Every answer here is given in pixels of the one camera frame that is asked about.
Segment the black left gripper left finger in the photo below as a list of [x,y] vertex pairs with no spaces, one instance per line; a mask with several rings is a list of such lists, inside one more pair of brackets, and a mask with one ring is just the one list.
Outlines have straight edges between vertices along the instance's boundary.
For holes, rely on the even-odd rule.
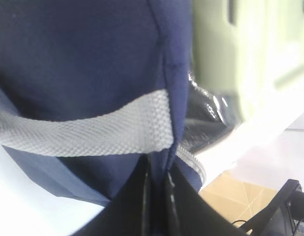
[[150,158],[142,155],[116,197],[74,236],[163,236],[152,209]]

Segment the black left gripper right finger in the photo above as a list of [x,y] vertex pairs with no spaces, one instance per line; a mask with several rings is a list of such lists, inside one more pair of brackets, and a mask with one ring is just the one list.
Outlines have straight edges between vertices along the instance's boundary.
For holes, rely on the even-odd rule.
[[165,178],[167,234],[169,236],[245,236],[193,189],[176,164]]

